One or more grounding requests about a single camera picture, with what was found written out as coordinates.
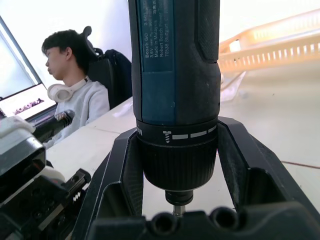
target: white marking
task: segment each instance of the white marking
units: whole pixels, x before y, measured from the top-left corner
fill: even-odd
[[[80,198],[80,196],[81,196],[81,192],[78,192],[78,193],[73,197],[73,201],[74,201],[74,202],[77,201],[78,198]]]
[[[200,136],[203,136],[203,135],[206,135],[206,134],[207,134],[207,131],[201,131],[201,132],[192,133],[191,134],[191,138],[200,137]]]
[[[210,129],[208,130],[208,133],[211,133],[213,130],[216,129],[216,127],[217,127],[217,126],[214,126],[213,128],[210,128]]]
[[[172,135],[173,140],[187,139],[187,138],[188,138],[188,134]]]
[[[168,144],[170,143],[170,134],[171,131],[163,131],[164,137],[165,137],[165,142]]]
[[[142,136],[142,130],[138,127],[136,127],[136,131]]]

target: white table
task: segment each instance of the white table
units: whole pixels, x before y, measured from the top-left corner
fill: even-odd
[[[291,66],[247,73],[235,99],[221,103],[220,115],[242,122],[280,160],[319,166],[318,65],[301,64],[299,70],[297,66]],[[79,168],[92,175],[111,150],[114,139],[135,126],[132,99],[129,99],[49,149],[47,158],[66,179]],[[284,165],[320,212],[320,171]],[[212,179],[194,191],[194,199],[186,208],[188,211],[204,210],[210,213],[218,206],[233,207],[219,158]],[[164,191],[145,179],[143,214],[151,218],[158,212],[172,210],[165,200]]]

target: young man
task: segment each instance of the young man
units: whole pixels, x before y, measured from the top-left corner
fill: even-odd
[[[108,90],[99,82],[92,82],[88,76],[89,53],[81,36],[74,30],[55,32],[42,44],[47,56],[48,72],[62,84],[48,89],[48,96],[58,102],[56,114],[73,110],[72,124],[49,142],[52,147],[80,127],[96,120],[110,110]]]

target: white headphones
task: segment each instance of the white headphones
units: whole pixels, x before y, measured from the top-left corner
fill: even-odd
[[[48,97],[57,103],[63,103],[68,101],[73,96],[75,91],[82,88],[87,84],[87,82],[88,78],[86,77],[70,87],[63,84],[53,84],[48,88]]]

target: chair headrest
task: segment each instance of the chair headrest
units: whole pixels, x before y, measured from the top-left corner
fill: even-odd
[[[92,28],[91,26],[86,26],[83,29],[83,32],[80,34],[84,40],[86,49],[90,55],[90,58],[92,61],[95,61],[98,59],[98,54],[100,54],[102,52],[102,50],[98,49],[98,48],[94,48],[94,46],[92,45],[92,43],[88,40],[88,37],[90,36],[90,34],[92,33]]]

